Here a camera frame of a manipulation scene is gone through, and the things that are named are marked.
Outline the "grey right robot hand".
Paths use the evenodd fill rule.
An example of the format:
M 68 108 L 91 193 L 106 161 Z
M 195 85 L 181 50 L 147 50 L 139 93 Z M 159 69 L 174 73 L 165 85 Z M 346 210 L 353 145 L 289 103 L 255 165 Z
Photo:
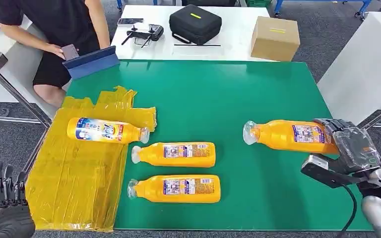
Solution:
M 366 130 L 342 119 L 314 119 L 313 122 L 324 126 L 337 148 L 337 159 L 325 156 L 333 171 L 349 175 L 381 167 L 381 156 Z

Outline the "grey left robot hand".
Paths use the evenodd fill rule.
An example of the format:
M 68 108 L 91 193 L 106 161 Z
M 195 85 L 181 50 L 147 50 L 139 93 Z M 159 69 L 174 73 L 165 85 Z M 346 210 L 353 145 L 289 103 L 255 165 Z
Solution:
M 13 176 L 13 166 L 0 161 L 0 238 L 30 238 L 35 223 L 25 189 L 26 173 Z

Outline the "person's right hand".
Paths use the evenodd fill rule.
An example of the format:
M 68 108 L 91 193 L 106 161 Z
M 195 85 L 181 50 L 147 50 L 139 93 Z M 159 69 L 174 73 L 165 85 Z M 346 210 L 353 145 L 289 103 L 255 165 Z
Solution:
M 66 60 L 64 56 L 64 52 L 60 46 L 54 45 L 54 44 L 46 44 L 45 51 L 49 53 L 53 53 L 57 55 L 58 57 L 62 58 L 63 60 Z

